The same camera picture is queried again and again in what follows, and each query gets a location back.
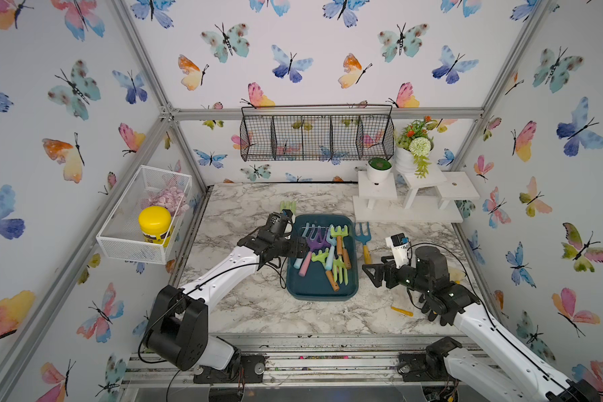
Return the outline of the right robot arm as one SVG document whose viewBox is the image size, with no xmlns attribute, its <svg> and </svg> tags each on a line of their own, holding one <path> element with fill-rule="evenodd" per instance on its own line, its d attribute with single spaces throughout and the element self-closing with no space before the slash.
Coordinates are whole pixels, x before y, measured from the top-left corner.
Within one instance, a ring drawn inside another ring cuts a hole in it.
<svg viewBox="0 0 603 402">
<path fill-rule="evenodd" d="M 418 293 L 430 321 L 464 333 L 497 365 L 479 361 L 460 342 L 441 338 L 417 357 L 403 355 L 397 368 L 405 378 L 459 380 L 488 401 L 599 401 L 586 380 L 574 381 L 509 333 L 470 289 L 450 278 L 447 258 L 434 246 L 420 246 L 411 262 L 404 246 L 363 272 L 376 287 L 404 286 Z"/>
</svg>

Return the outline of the green wide fork wooden handle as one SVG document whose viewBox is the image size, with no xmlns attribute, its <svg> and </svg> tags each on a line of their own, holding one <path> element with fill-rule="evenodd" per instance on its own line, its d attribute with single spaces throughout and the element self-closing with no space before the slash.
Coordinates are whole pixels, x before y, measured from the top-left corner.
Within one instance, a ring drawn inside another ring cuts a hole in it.
<svg viewBox="0 0 603 402">
<path fill-rule="evenodd" d="M 296 201 L 283 200 L 280 202 L 280 211 L 286 212 L 289 216 L 296 214 Z"/>
</svg>

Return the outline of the teal plastic storage box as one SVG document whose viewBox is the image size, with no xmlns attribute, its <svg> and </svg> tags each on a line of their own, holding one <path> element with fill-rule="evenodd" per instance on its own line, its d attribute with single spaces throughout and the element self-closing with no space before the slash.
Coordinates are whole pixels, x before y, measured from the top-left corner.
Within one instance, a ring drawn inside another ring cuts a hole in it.
<svg viewBox="0 0 603 402">
<path fill-rule="evenodd" d="M 353 222 L 344 215 L 303 214 L 293 235 L 309 251 L 288 262 L 288 292 L 301 301 L 344 302 L 358 292 Z"/>
</svg>

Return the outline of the light blue fork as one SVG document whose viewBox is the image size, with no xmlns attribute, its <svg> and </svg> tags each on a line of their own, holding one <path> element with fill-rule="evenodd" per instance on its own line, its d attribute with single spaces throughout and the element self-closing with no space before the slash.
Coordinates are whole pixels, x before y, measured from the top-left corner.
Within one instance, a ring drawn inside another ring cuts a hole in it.
<svg viewBox="0 0 603 402">
<path fill-rule="evenodd" d="M 303 259 L 308 253 L 308 235 L 312 232 L 313 227 L 310 223 L 306 222 L 303 232 L 296 241 L 296 259 L 293 263 L 293 268 L 299 270 L 301 268 Z"/>
</svg>

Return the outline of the purple rake pink handle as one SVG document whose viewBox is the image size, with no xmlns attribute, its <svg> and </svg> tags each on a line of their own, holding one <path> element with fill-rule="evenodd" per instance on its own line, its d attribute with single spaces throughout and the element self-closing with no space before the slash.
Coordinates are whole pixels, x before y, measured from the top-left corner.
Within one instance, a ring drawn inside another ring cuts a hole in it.
<svg viewBox="0 0 603 402">
<path fill-rule="evenodd" d="M 325 229 L 323 229 L 323 227 L 321 226 L 318 226 L 308 237 L 307 243 L 309 247 L 309 252 L 304 258 L 303 263 L 301 263 L 301 268 L 299 269 L 299 276 L 306 276 L 308 268 L 312 261 L 312 254 L 321 252 L 328 247 L 328 241 L 326 240 L 326 236 L 327 232 L 325 231 Z"/>
</svg>

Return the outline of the teal fork yellow handle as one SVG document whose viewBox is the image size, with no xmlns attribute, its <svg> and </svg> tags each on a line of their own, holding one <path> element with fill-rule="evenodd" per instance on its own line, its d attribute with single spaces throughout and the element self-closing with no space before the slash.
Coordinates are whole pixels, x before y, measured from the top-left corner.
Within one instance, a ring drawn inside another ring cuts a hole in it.
<svg viewBox="0 0 603 402">
<path fill-rule="evenodd" d="M 363 247 L 363 264 L 371 265 L 373 263 L 368 243 L 371 241 L 372 236 L 370 232 L 370 223 L 367 222 L 366 226 L 363 226 L 362 222 L 359 222 L 354 228 L 353 237 Z"/>
</svg>

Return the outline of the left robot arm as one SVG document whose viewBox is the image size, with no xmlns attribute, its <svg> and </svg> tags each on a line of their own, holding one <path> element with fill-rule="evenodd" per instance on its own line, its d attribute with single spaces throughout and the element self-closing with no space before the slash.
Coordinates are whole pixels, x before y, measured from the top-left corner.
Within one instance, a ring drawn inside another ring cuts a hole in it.
<svg viewBox="0 0 603 402">
<path fill-rule="evenodd" d="M 156 296 L 140 345 L 178 370 L 195 366 L 228 377 L 241 371 L 241 352 L 209 332 L 209 316 L 244 279 L 273 260 L 295 260 L 308 251 L 292 234 L 290 209 L 271 213 L 266 223 L 241 238 L 219 264 L 181 287 L 166 286 Z"/>
</svg>

